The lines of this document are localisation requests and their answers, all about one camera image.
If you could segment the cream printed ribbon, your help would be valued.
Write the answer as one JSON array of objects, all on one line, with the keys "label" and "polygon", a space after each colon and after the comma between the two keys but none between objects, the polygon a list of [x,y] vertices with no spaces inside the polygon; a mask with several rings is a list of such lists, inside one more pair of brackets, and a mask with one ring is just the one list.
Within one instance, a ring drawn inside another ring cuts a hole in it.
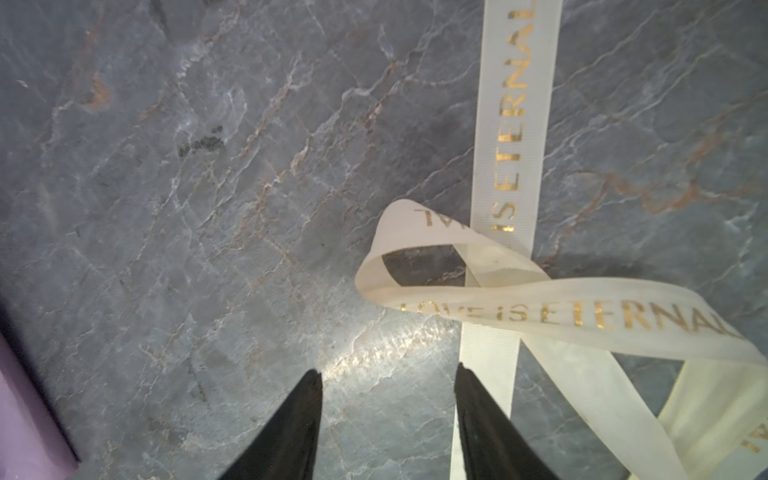
[{"label": "cream printed ribbon", "polygon": [[767,468],[767,360],[751,342],[688,289],[554,280],[531,258],[561,9],[486,3],[471,221],[390,204],[356,288],[460,321],[463,365],[508,418],[526,346],[634,479],[754,479]]}]

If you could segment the pink purple wrapping paper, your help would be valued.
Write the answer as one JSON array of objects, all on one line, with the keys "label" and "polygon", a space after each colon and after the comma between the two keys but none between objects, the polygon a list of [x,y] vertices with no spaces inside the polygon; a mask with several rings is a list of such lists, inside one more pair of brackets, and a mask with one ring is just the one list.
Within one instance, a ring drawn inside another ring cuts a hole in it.
[{"label": "pink purple wrapping paper", "polygon": [[6,340],[1,341],[1,477],[61,480],[78,461]]}]

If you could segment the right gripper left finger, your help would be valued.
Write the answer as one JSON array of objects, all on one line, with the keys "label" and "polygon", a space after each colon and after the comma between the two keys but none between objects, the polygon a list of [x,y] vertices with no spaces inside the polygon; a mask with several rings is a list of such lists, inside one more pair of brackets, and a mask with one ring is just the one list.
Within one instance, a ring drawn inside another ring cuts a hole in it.
[{"label": "right gripper left finger", "polygon": [[322,420],[323,382],[307,371],[221,480],[311,480]]}]

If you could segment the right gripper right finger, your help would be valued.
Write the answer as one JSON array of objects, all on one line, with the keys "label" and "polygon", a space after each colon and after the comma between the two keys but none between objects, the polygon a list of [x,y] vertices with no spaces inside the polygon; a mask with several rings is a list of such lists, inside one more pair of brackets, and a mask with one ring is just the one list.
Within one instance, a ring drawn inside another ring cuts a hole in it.
[{"label": "right gripper right finger", "polygon": [[454,393],[468,480],[557,480],[475,373],[462,364],[457,367]]}]

